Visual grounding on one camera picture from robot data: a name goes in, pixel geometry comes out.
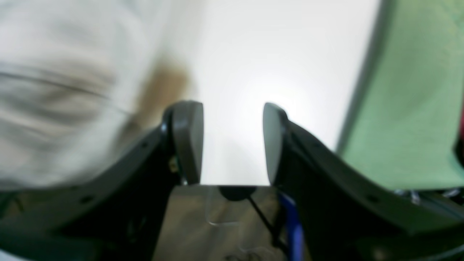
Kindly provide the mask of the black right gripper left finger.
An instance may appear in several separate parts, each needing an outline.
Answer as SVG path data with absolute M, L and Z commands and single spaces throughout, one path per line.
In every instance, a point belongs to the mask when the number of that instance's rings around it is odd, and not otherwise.
M 169 106 L 161 124 L 95 180 L 1 220 L 1 250 L 30 261 L 149 261 L 176 186 L 198 185 L 203 104 Z

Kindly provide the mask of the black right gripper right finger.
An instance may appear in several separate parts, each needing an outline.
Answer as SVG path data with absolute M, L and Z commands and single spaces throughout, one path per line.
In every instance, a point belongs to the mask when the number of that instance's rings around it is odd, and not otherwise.
M 270 184 L 295 203 L 312 260 L 463 260 L 463 206 L 434 191 L 413 200 L 382 188 L 273 103 L 262 130 Z

